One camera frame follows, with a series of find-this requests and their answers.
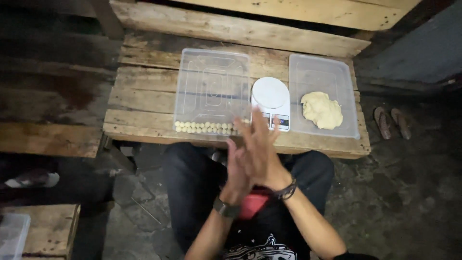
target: leather bracelet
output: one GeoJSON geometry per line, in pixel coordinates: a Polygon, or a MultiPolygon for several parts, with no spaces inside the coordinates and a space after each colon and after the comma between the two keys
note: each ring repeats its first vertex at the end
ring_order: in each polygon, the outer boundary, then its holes
{"type": "Polygon", "coordinates": [[[292,183],[289,186],[287,186],[287,188],[274,192],[274,195],[278,199],[282,199],[282,200],[289,199],[295,193],[295,190],[297,189],[297,180],[293,176],[291,177],[292,177],[292,183]]]}

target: black watch strap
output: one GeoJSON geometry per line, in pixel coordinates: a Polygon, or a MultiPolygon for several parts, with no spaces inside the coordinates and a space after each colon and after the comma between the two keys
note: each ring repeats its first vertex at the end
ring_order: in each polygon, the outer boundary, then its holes
{"type": "Polygon", "coordinates": [[[241,213],[241,206],[229,205],[221,201],[220,197],[217,196],[213,202],[213,208],[222,216],[236,219],[241,213]]]}

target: dough ball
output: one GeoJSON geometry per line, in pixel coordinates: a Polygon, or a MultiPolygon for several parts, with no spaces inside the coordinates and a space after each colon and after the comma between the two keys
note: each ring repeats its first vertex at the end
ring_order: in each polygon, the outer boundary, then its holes
{"type": "Polygon", "coordinates": [[[319,129],[332,130],[340,126],[343,115],[339,103],[329,100],[329,95],[324,92],[312,92],[302,97],[303,116],[313,121],[319,129]]]}

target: flip-flop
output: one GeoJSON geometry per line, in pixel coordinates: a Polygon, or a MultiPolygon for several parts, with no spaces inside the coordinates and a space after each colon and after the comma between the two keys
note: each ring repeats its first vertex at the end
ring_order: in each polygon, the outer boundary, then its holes
{"type": "Polygon", "coordinates": [[[409,130],[409,126],[406,122],[406,118],[401,113],[401,111],[397,108],[391,110],[391,117],[395,121],[395,124],[399,127],[401,135],[404,139],[409,140],[411,139],[411,130],[409,130]]]}
{"type": "Polygon", "coordinates": [[[380,133],[382,134],[383,139],[391,139],[391,133],[389,130],[391,124],[387,118],[387,115],[385,114],[383,107],[380,106],[374,110],[374,119],[377,123],[380,133]]]}

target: white digital scale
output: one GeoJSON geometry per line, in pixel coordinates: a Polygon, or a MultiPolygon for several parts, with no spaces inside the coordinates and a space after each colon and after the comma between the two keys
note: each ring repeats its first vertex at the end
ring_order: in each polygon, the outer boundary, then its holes
{"type": "Polygon", "coordinates": [[[259,106],[270,130],[274,130],[274,118],[277,117],[280,120],[279,130],[289,131],[290,95],[284,83],[272,77],[258,79],[252,87],[250,101],[252,106],[259,106]]]}

